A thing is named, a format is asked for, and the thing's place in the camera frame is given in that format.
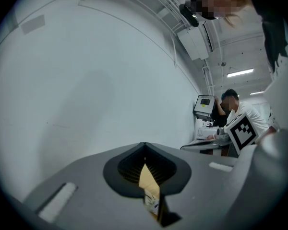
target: black vent opening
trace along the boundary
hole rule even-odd
[[[170,211],[165,196],[180,193],[189,181],[191,168],[186,161],[150,143],[139,143],[110,159],[104,167],[104,178],[118,194],[144,200],[145,192],[139,187],[139,181],[145,164],[160,187],[157,220],[163,227],[168,226],[181,217]]]

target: gray panel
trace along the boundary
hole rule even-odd
[[[21,29],[23,30],[24,34],[28,34],[33,30],[36,30],[45,25],[45,16],[42,14],[34,19],[31,19],[21,25]]]

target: white rectangular strip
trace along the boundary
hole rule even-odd
[[[260,92],[255,92],[255,93],[250,93],[250,95],[253,95],[253,94],[261,94],[263,93],[264,91],[260,91]]]
[[[225,172],[231,172],[231,170],[232,170],[232,167],[230,167],[230,166],[215,163],[215,162],[211,162],[209,164],[209,167],[214,168],[216,170],[225,171]]]
[[[74,183],[66,183],[53,199],[39,212],[38,216],[49,223],[53,223],[76,189],[77,186]]]
[[[244,70],[244,71],[237,71],[237,72],[233,72],[233,73],[228,73],[227,74],[227,77],[230,78],[230,77],[234,77],[234,76],[238,76],[238,75],[242,75],[242,74],[246,74],[246,73],[251,73],[253,72],[254,69],[248,69],[248,70]]]

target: black and white marker board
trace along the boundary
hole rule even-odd
[[[224,131],[228,133],[238,155],[242,148],[252,144],[258,138],[258,133],[246,113],[238,115],[225,125]]]

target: white machine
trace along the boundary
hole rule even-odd
[[[199,95],[193,110],[194,116],[203,121],[212,122],[211,114],[215,103],[216,101],[213,95]]]
[[[216,134],[218,127],[200,127],[197,130],[196,139],[205,140],[209,135]]]

